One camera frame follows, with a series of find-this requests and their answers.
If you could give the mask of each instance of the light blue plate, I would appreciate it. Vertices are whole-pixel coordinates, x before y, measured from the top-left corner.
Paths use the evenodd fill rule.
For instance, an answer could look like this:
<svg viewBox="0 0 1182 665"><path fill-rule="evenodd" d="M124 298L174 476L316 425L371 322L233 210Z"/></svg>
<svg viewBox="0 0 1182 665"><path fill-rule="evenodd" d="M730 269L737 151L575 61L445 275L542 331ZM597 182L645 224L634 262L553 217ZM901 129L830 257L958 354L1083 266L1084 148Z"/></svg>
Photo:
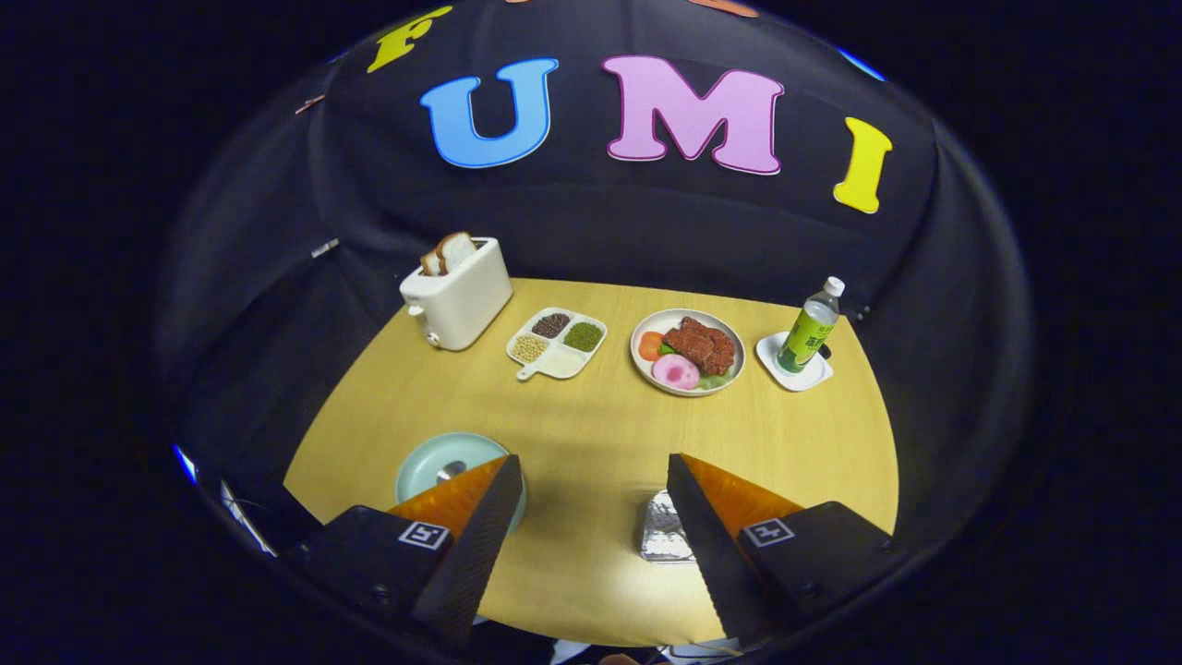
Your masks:
<svg viewBox="0 0 1182 665"><path fill-rule="evenodd" d="M411 451L407 461L398 468L398 477L394 482L395 502L402 503L434 488L440 470L449 463L462 462L468 469L473 469L507 455L509 451L496 442L470 432L449 432L431 437ZM509 522L509 534L517 529L522 515L525 515L524 475L521 477L521 498L518 500L518 509Z"/></svg>

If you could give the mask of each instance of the bottle label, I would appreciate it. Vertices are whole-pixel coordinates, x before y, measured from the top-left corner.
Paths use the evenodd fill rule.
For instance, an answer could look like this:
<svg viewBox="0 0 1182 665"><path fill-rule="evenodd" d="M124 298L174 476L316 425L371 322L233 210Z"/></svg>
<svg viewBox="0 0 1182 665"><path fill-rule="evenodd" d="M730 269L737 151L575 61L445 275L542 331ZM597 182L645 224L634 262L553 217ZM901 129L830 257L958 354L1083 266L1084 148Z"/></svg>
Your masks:
<svg viewBox="0 0 1182 665"><path fill-rule="evenodd" d="M780 367L793 373L804 370L813 354L820 350L825 338L829 338L831 330L832 325L825 325L801 311L797 317L797 324L788 332L788 339L784 341L784 348L777 357Z"/></svg>

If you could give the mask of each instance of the water bottle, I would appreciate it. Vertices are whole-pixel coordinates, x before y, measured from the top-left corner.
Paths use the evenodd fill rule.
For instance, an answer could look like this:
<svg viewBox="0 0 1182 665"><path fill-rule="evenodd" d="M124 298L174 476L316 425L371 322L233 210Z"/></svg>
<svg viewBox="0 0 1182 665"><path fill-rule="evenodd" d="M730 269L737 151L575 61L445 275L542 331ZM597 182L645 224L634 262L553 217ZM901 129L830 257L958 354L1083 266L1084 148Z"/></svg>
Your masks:
<svg viewBox="0 0 1182 665"><path fill-rule="evenodd" d="M829 338L830 331L837 325L837 298L845 291L845 282L836 276L825 280L825 288L808 295L800 307L797 322L788 332L788 339L777 354L775 361L785 372L797 374L808 365L813 354Z"/></svg>

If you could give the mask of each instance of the aluminum foil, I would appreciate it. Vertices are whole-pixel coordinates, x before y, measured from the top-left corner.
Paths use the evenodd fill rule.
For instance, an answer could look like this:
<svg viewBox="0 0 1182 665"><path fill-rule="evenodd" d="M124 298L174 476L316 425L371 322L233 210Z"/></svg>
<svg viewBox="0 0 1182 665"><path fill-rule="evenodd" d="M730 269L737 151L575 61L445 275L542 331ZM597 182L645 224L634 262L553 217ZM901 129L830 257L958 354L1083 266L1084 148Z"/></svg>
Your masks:
<svg viewBox="0 0 1182 665"><path fill-rule="evenodd" d="M657 493L644 511L641 558L654 563L694 563L694 552L686 541L677 510L668 490Z"/></svg>

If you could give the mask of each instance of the steak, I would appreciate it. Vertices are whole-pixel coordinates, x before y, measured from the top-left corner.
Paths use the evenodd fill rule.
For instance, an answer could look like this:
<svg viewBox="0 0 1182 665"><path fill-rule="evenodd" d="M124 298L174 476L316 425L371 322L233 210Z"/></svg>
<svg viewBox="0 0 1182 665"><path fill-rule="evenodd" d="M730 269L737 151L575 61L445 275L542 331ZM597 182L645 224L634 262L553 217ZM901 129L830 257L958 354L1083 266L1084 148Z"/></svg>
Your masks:
<svg viewBox="0 0 1182 665"><path fill-rule="evenodd" d="M726 332L702 325L693 317L681 319L681 327L670 330L664 344L689 359L704 374L723 376L735 363L735 345Z"/></svg>

